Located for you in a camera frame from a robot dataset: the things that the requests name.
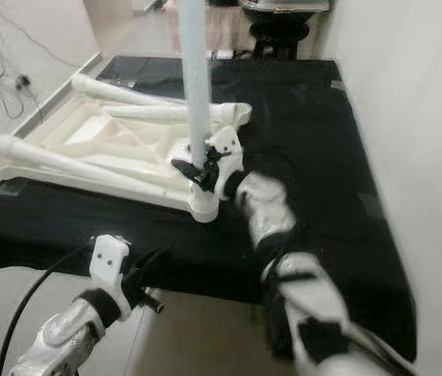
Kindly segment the black table cloth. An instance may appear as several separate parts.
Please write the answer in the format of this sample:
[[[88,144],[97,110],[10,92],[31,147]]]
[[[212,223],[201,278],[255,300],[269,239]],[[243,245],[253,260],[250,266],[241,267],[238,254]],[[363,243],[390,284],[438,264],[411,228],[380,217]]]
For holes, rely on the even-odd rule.
[[[249,171],[281,180],[297,225],[293,250],[317,255],[350,318],[408,361],[418,357],[417,307],[392,230],[367,215],[358,193],[379,197],[360,130],[330,60],[215,60],[212,97],[248,103],[239,130]],[[222,204],[215,221],[186,212],[30,180],[0,196],[0,269],[49,268],[89,237],[112,233],[139,250],[172,246],[161,289],[259,303],[262,261],[241,212]]]

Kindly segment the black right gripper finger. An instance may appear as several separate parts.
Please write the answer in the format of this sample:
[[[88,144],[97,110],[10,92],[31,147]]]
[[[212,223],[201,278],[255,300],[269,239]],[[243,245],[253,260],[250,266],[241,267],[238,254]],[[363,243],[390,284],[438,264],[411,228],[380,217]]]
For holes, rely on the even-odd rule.
[[[205,161],[202,168],[197,168],[192,162],[185,160],[171,160],[173,168],[184,175],[186,179],[191,180],[200,190],[211,191],[214,193],[214,162]]]

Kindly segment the pink cloth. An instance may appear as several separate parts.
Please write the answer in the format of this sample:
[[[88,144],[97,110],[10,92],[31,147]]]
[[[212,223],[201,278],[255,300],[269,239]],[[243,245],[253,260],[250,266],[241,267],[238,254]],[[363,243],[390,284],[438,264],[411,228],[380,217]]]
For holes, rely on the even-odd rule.
[[[180,20],[178,8],[166,8],[168,25],[172,32],[173,50],[181,51]],[[235,7],[206,7],[205,8],[205,47],[207,50],[239,50],[252,46],[242,39],[248,31],[246,19],[241,10]]]

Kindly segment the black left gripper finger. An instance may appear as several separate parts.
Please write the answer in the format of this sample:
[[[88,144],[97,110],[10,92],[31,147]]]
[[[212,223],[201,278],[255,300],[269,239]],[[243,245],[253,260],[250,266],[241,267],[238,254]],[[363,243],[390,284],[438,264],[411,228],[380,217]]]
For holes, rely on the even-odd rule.
[[[147,289],[161,289],[161,279],[163,279],[164,273],[167,273],[173,247],[156,246],[152,248],[153,257],[149,258],[148,262],[139,271],[139,285],[145,286]]]
[[[138,275],[139,271],[143,268],[143,265],[148,262],[149,258],[153,257],[153,248],[146,248],[145,251],[134,255],[132,260],[128,264],[128,269],[124,272],[124,285],[127,286],[132,278]]]

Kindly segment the white plastic children table top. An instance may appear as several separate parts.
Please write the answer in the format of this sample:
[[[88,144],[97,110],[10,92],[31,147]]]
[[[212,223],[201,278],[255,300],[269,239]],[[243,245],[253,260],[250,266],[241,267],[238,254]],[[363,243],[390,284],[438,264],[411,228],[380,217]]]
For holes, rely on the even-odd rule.
[[[188,201],[154,198],[138,202],[186,212],[197,222],[214,221],[218,205],[203,203],[195,183],[170,164],[171,160],[190,160],[187,121],[146,121],[113,116],[103,110],[103,105],[132,104],[77,94],[32,132],[16,137],[53,153],[131,178],[157,183],[168,189],[190,189],[194,196]],[[0,157],[0,168],[7,165],[9,161]],[[0,178],[16,176],[0,172]]]

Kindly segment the clear plastic storage box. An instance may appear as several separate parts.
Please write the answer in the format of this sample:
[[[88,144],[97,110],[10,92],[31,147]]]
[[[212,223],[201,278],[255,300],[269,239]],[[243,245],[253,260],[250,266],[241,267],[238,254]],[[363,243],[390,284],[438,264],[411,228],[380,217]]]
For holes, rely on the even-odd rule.
[[[331,0],[239,0],[240,6],[260,12],[324,12]]]

